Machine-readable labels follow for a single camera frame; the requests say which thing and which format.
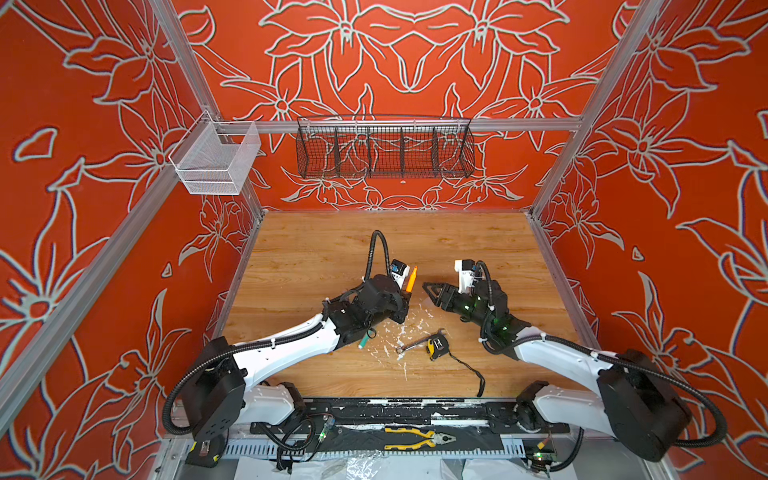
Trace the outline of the orange marker pen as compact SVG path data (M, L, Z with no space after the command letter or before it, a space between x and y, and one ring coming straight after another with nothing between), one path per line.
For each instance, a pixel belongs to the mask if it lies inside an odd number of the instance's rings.
M418 274L418 267L414 267L408 277L408 281L406 283L405 292L411 293L413 291L413 288L416 283L416 278Z

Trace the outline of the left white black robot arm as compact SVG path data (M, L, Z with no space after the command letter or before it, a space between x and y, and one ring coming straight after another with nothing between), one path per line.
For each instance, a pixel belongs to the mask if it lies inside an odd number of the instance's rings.
M373 272L376 250L387 247L385 235L373 231L360 284L323 300L321 311L306 322L251 342L212 340L168 394L161 414L166 432L202 442L237 423L278 425L291 417L299 408L298 392L288 384L268 386L266 380L358 344L384 320L405 321L410 266L386 255L386 272Z

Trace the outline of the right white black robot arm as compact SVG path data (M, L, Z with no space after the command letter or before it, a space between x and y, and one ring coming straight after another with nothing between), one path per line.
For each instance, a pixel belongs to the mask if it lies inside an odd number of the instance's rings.
M529 385L516 399L524 430L570 424L609 435L653 462L673 447L706 448L725 439L727 420L715 403L643 353L596 350L550 335L510 312L506 293L484 262L458 260L454 268L457 284L423 285L436 307L478 325L479 342L489 354L543 367L579 386Z

